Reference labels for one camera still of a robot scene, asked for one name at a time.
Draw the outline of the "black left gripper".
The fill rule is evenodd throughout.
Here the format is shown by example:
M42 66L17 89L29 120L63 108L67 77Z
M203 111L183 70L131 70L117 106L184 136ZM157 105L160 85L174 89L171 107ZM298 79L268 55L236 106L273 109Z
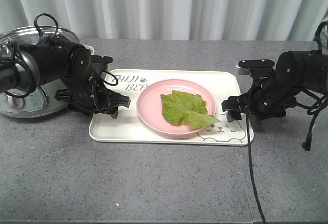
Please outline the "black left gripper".
M86 80L65 76L61 80L67 88L56 91L55 98L66 102L72 111L110 114L113 119L117 119L118 107L130 106L130 98L107 89L107 82L99 75L91 75Z

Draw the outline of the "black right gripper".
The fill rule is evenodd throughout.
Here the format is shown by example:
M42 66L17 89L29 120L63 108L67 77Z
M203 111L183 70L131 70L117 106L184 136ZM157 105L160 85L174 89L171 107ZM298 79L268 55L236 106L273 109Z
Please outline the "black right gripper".
M297 106L297 78L292 75L252 77L250 90L241 96L230 96L221 103L227 121L242 120L241 112L260 119L286 116L286 109Z

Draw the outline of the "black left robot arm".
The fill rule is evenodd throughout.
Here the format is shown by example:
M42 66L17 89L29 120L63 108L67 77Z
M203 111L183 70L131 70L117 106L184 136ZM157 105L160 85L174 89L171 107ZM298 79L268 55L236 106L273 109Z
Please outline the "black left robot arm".
M109 56L93 55L85 46L66 39L48 39L43 44L10 43L11 54L1 58L1 92L14 96L11 89L23 91L24 98L35 89L60 79L65 89L54 97L68 109L85 115L102 113L117 118L120 106L128 108L130 98L107 88L102 79Z

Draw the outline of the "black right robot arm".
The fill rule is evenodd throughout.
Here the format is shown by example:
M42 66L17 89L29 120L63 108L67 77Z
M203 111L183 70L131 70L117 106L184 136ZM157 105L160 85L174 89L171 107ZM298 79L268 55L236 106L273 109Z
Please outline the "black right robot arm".
M327 55L315 51L284 52L276 63L240 60L236 66L252 77L253 84L247 93L222 102L229 122L247 112L260 119L284 117L287 108L297 105L295 96L301 91L327 94Z

